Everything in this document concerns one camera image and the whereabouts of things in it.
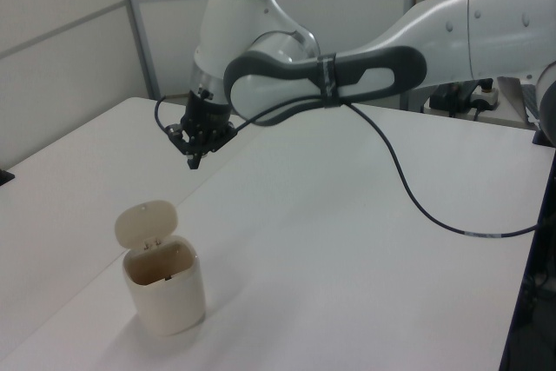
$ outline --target white cup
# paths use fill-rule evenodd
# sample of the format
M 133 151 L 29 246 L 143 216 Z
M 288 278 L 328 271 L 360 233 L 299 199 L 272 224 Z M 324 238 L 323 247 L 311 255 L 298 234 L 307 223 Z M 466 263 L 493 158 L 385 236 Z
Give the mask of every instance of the white cup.
M 180 236 L 177 213 L 169 202 L 155 201 L 123 212 L 116 238 L 131 248 L 123 273 L 137 313 L 157 335 L 173 335 L 194 326 L 205 314 L 199 257 Z

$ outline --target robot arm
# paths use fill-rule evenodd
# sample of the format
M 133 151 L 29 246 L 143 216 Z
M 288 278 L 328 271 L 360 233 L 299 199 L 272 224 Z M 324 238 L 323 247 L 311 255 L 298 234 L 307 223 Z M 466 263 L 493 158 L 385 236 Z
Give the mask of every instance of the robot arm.
M 225 122 L 221 137 L 233 136 L 230 105 L 249 119 L 290 102 L 257 120 L 271 125 L 305 109 L 545 70 L 541 127 L 556 142 L 555 61 L 556 0 L 427 0 L 371 43 L 327 56 L 275 0 L 210 0 L 182 128 L 195 139 L 195 126 L 206 131 L 199 121 Z

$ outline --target table surface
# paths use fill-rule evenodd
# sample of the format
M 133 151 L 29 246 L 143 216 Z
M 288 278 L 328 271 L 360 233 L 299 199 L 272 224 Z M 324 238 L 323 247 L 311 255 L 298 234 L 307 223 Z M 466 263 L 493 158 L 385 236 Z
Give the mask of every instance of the table surface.
M 183 107 L 163 103 L 160 114 L 176 123 Z M 0 360 L 123 252 L 120 213 L 156 198 L 178 205 L 260 130 L 189 171 L 153 102 L 134 98 L 10 169 L 16 179 L 0 188 Z
M 150 112 L 138 110 L 145 106 L 152 111 L 150 102 L 127 101 L 81 128 L 79 139 L 96 130 L 95 150 L 70 136 L 39 153 L 57 155 L 41 157 L 58 161 L 46 167 L 53 173 L 58 165 L 93 158 L 60 189 L 74 198 L 93 189 L 84 199 L 97 207 L 67 210 L 75 225 L 96 226 L 74 228 L 68 241 L 57 235 L 60 222 L 46 222 L 44 234 L 24 231 L 27 247 L 37 239 L 64 244 L 56 254 L 30 251 L 42 259 L 17 275 L 38 275 L 48 285 L 21 288 L 14 301 L 66 301 L 50 309 L 50 318 L 3 359 L 1 369 L 498 369 L 532 234 L 489 240 L 433 225 L 408 199 L 380 138 L 349 109 L 314 110 L 242 132 L 238 141 L 245 142 L 205 159 L 214 165 L 202 176 L 151 132 Z M 533 132 L 361 108 L 392 141 L 417 198 L 442 221 L 485 233 L 536 222 L 553 149 L 532 145 Z M 163 118 L 181 113 L 167 105 Z M 119 148 L 112 119 L 144 138 Z M 106 123 L 111 129 L 102 129 Z M 156 155 L 157 169 L 149 162 L 129 165 L 145 154 Z M 109 168 L 109 160 L 116 167 Z M 138 187 L 144 163 L 157 178 Z M 28 181 L 25 164 L 14 170 L 17 187 Z M 68 170 L 76 167 L 58 167 Z M 87 176 L 91 170 L 96 176 Z M 108 178 L 101 176 L 106 170 Z M 51 195 L 41 188 L 37 193 Z M 19 212 L 41 200 L 25 206 L 22 198 L 16 207 L 16 191 L 1 188 L 2 210 L 11 196 L 11 209 Z M 202 324 L 166 338 L 150 335 L 139 322 L 111 230 L 119 212 L 160 197 L 177 205 L 176 233 L 200 256 L 208 304 Z M 71 201 L 65 195 L 44 200 L 53 205 L 63 199 Z M 89 219 L 91 210 L 102 220 Z M 12 225 L 49 216 L 39 207 L 28 214 L 34 220 Z M 62 265 L 37 272 L 53 255 L 65 256 Z M 75 294 L 58 295 L 64 286 Z M 29 301 L 31 295 L 41 300 Z M 6 321 L 4 304 L 2 313 Z M 29 320 L 19 319 L 21 326 Z M 10 331 L 17 331 L 15 322 Z

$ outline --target open lid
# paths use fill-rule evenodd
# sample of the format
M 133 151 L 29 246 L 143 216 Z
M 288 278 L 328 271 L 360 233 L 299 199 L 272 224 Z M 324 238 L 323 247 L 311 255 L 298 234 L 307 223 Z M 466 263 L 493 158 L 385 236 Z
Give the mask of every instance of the open lid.
M 170 202 L 156 200 L 127 209 L 116 220 L 116 239 L 125 248 L 142 248 L 177 228 L 177 212 Z

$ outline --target black cable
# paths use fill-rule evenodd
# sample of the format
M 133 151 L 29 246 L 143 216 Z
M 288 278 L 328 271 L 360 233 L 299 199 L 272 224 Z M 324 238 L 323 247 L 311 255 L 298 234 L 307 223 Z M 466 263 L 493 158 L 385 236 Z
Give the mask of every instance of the black cable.
M 297 102 L 304 102 L 304 101 L 307 101 L 307 100 L 319 100 L 319 99 L 321 99 L 321 96 L 312 95 L 312 96 L 296 97 L 294 99 L 287 100 L 286 102 L 278 103 L 275 106 L 272 106 L 272 107 L 262 111 L 261 113 L 249 118 L 244 123 L 242 123 L 240 126 L 238 126 L 236 131 L 237 132 L 241 131 L 242 129 L 244 129 L 249 124 L 256 121 L 257 119 L 259 119 L 259 118 L 261 118 L 261 117 L 263 117 L 263 116 L 265 116 L 265 115 L 267 115 L 267 114 L 269 114 L 269 113 L 271 113 L 271 112 L 273 112 L 273 111 L 275 111 L 279 108 L 282 108 L 284 106 L 288 106 L 289 104 L 297 103 Z M 164 126 L 162 125 L 162 123 L 160 122 L 160 119 L 158 117 L 158 108 L 160 107 L 160 104 L 164 100 L 166 100 L 166 96 L 162 96 L 160 99 L 158 99 L 158 101 L 156 101 L 155 120 L 156 120 L 156 124 L 162 130 L 162 132 L 166 133 L 166 129 L 164 128 Z M 533 232 L 534 230 L 539 229 L 542 226 L 541 224 L 538 223 L 538 224 L 536 224 L 534 226 L 531 226 L 529 228 L 520 229 L 520 230 L 516 230 L 515 232 L 509 232 L 509 233 L 505 233 L 505 234 L 480 234 L 480 233 L 477 233 L 477 232 L 468 232 L 468 231 L 465 231 L 465 230 L 462 230 L 462 229 L 453 228 L 449 225 L 446 225 L 444 222 L 441 222 L 441 221 L 437 220 L 432 215 L 430 215 L 425 210 L 425 208 L 423 208 L 420 205 L 420 203 L 417 201 L 417 199 L 415 198 L 413 192 L 411 191 L 411 189 L 409 188 L 409 185 L 407 184 L 406 177 L 403 174 L 403 170 L 401 169 L 400 162 L 398 161 L 398 156 L 396 155 L 396 153 L 394 151 L 394 148 L 392 147 L 392 144 L 390 143 L 390 141 L 388 140 L 386 135 L 384 135 L 384 132 L 382 132 L 382 130 L 378 127 L 378 125 L 376 123 L 374 123 L 371 120 L 370 117 L 365 115 L 361 110 L 357 109 L 352 103 L 346 102 L 346 101 L 341 101 L 341 104 L 344 104 L 345 106 L 349 107 L 353 112 L 355 112 L 357 115 L 359 115 L 361 118 L 363 118 L 363 120 L 365 120 L 365 122 L 370 124 L 373 127 L 373 129 L 376 131 L 376 133 L 379 134 L 382 141 L 386 144 L 386 146 L 388 147 L 388 150 L 390 151 L 390 156 L 394 160 L 394 164 L 396 166 L 396 169 L 398 170 L 398 175 L 400 176 L 401 183 L 403 184 L 403 187 L 406 190 L 407 195 L 409 196 L 411 201 L 414 203 L 414 205 L 417 207 L 417 209 L 431 222 L 437 224 L 438 226 L 440 226 L 444 229 L 447 229 L 451 232 L 454 232 L 456 234 L 465 235 L 465 236 L 472 236 L 472 237 L 477 237 L 477 238 L 510 238 L 510 237 L 514 237 L 514 236 L 524 235 L 524 234 L 529 233 L 529 232 Z
M 382 132 L 382 130 L 376 125 L 376 123 L 374 123 L 370 117 L 368 117 L 367 115 L 365 115 L 361 110 L 357 109 L 353 104 L 348 103 L 348 102 L 342 102 L 342 104 L 345 104 L 346 106 L 348 106 L 353 112 L 355 112 L 357 115 L 359 115 L 360 117 L 362 117 L 365 122 L 367 122 L 369 125 L 371 125 L 374 130 L 376 131 L 377 134 L 379 134 L 379 136 L 381 137 L 382 141 L 384 141 L 384 143 L 386 144 L 386 146 L 388 147 L 388 150 L 390 151 L 390 155 L 392 156 L 392 159 L 394 160 L 394 164 L 396 166 L 396 169 L 398 170 L 398 174 L 400 176 L 401 179 L 401 183 L 403 184 L 404 189 L 407 192 L 407 195 L 409 195 L 409 198 L 411 199 L 411 201 L 414 203 L 414 205 L 417 207 L 417 209 L 419 209 L 419 211 L 426 217 L 428 218 L 428 220 L 430 220 L 433 223 L 436 223 L 438 226 L 447 229 L 451 232 L 454 232 L 456 234 L 460 234 L 460 235 L 465 235 L 465 236 L 473 236 L 473 237 L 477 237 L 477 238 L 511 238 L 513 236 L 519 236 L 519 235 L 524 235 L 526 233 L 529 232 L 533 232 L 534 230 L 540 228 L 540 224 L 536 224 L 534 226 L 531 226 L 529 228 L 526 229 L 521 229 L 521 230 L 516 230 L 515 232 L 509 232 L 509 233 L 505 233 L 505 234 L 479 234 L 476 232 L 468 232 L 462 229 L 457 229 L 457 228 L 453 228 L 449 225 L 446 225 L 445 223 L 437 220 L 436 218 L 434 218 L 432 215 L 430 215 L 425 208 L 423 208 L 420 203 L 417 201 L 417 199 L 415 198 L 413 192 L 411 191 L 411 189 L 409 188 L 409 186 L 407 185 L 407 180 L 405 175 L 403 174 L 403 171 L 401 170 L 401 166 L 400 166 L 400 162 L 398 161 L 398 156 L 396 155 L 396 153 L 394 152 L 394 148 L 392 147 L 392 144 L 390 143 L 390 141 L 388 141 L 388 138 L 386 138 L 386 135 L 384 135 L 384 133 Z
M 250 123 L 253 123 L 254 121 L 256 121 L 257 119 L 260 119 L 263 116 L 268 115 L 269 113 L 274 112 L 275 110 L 278 110 L 279 108 L 283 108 L 284 106 L 288 106 L 289 104 L 297 103 L 297 102 L 304 102 L 306 100 L 321 100 L 321 99 L 322 99 L 322 97 L 320 95 L 312 95 L 312 96 L 296 97 L 295 99 L 290 99 L 290 100 L 287 100 L 286 102 L 278 103 L 275 106 L 272 106 L 271 108 L 268 108 L 268 109 L 262 111 L 261 113 L 255 115 L 253 117 L 250 117 L 248 120 L 246 120 L 240 126 L 238 126 L 235 131 L 239 132 L 240 130 L 242 130 L 243 128 L 248 126 Z
M 479 108 L 477 108 L 477 111 L 475 112 L 475 116 L 473 116 L 473 121 L 477 122 L 477 119 L 479 118 L 479 113 L 481 112 L 481 110 Z
M 158 127 L 162 130 L 162 132 L 166 133 L 166 129 L 164 128 L 164 125 L 162 125 L 162 123 L 160 122 L 160 119 L 158 117 L 158 108 L 160 108 L 160 103 L 164 102 L 166 100 L 166 96 L 162 96 L 160 99 L 158 99 L 156 101 L 156 105 L 155 105 L 155 120 L 156 120 L 156 124 L 158 125 Z

